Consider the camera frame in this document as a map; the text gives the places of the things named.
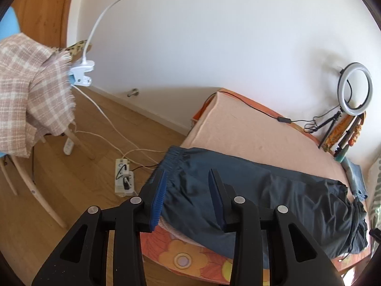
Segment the folded grey tripod stand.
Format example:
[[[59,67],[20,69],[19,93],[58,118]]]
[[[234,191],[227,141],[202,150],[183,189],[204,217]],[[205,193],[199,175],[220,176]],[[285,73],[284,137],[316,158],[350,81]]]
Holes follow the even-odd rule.
[[[334,153],[334,157],[336,160],[342,161],[349,148],[356,143],[360,135],[360,131],[362,130],[363,123],[363,114],[357,116],[351,121],[351,124],[346,130],[346,133],[344,134],[343,138],[338,142],[338,146]]]

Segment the bed with peach sheet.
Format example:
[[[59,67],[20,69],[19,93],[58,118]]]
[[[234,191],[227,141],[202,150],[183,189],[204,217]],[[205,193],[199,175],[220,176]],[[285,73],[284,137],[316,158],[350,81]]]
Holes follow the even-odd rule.
[[[266,107],[242,96],[219,92],[197,117],[198,122],[179,147],[212,150],[254,163],[337,180],[348,188],[348,200],[356,199],[341,164],[330,153],[320,150],[313,136],[276,121]],[[366,211],[368,245],[358,254],[347,252],[333,258],[339,271],[357,264],[370,253],[367,207],[360,202]],[[163,217],[156,230],[142,235],[141,239],[144,256],[173,272],[213,283],[229,282],[232,258],[189,239]]]

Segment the pink plaid blanket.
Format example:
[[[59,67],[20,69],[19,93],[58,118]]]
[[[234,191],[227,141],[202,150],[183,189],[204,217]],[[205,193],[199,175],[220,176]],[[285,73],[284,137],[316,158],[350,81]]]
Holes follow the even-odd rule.
[[[71,55],[23,33],[1,40],[1,152],[27,158],[46,134],[74,121],[68,71]]]

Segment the dark blue pants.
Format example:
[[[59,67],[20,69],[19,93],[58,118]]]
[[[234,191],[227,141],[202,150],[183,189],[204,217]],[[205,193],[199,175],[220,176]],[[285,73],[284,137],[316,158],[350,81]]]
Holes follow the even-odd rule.
[[[331,258],[358,254],[368,245],[363,204],[347,198],[340,181],[254,163],[202,148],[172,146],[157,166],[167,173],[161,215],[174,229],[208,249],[232,258],[234,233],[216,220],[209,191],[209,171],[261,208],[285,205]]]

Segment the green striped white cushion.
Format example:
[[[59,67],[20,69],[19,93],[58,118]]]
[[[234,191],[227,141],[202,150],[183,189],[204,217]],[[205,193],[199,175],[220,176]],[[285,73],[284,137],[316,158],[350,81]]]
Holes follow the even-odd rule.
[[[367,190],[368,190],[368,199],[367,207],[369,213],[369,220],[371,223],[371,228],[380,229],[380,188],[381,188],[381,161],[380,156],[373,163],[368,172],[367,177]]]

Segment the orange patterned scarf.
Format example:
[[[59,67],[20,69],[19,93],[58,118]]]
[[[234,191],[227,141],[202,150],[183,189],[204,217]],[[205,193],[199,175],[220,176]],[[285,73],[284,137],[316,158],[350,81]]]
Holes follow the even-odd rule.
[[[366,112],[362,113],[364,115],[364,121],[366,118]],[[338,142],[343,138],[346,130],[348,129],[351,121],[356,118],[356,116],[350,116],[348,114],[344,114],[344,117],[340,120],[340,122],[333,128],[330,135],[328,135],[326,141],[322,145],[322,149],[325,152],[330,152],[334,155],[333,147],[334,145],[338,145]]]

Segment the leopard print cloth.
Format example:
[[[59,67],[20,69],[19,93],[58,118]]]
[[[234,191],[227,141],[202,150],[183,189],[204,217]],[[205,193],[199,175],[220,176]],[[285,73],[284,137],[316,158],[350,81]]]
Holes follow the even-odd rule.
[[[55,51],[69,53],[71,61],[75,62],[82,57],[83,50],[85,49],[85,45],[86,45],[86,40],[82,40],[67,48],[56,48]]]

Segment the white power adapter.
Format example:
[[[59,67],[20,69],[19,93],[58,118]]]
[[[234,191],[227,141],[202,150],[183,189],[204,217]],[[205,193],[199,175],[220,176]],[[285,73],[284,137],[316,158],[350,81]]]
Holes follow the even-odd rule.
[[[71,138],[67,138],[65,145],[63,147],[64,154],[67,156],[70,156],[73,149],[74,149],[74,142],[71,140]]]

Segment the metal door stopper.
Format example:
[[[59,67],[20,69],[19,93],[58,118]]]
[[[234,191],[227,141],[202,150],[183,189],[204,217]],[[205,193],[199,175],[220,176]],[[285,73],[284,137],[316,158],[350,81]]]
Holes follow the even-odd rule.
[[[140,91],[137,88],[133,88],[131,91],[128,92],[127,97],[138,96],[139,94]]]

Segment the black mini tripod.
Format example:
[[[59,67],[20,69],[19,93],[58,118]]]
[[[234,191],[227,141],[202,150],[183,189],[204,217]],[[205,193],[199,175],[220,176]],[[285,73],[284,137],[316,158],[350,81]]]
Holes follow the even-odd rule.
[[[333,130],[335,123],[338,121],[338,119],[340,118],[341,115],[342,115],[342,111],[339,110],[334,116],[332,116],[331,118],[327,119],[322,124],[317,126],[316,129],[320,130],[321,128],[325,127],[326,125],[328,125],[330,123],[330,126],[328,127],[328,129],[326,130],[326,133],[323,135],[323,138],[320,140],[320,142],[318,144],[318,148],[322,147],[322,145],[326,141],[328,135],[330,135],[331,131]]]

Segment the white power strip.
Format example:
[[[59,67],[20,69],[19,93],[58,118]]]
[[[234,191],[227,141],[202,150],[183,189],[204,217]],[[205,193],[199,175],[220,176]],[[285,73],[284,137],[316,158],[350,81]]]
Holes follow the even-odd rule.
[[[134,173],[130,170],[128,159],[115,160],[114,192],[119,197],[135,194]]]

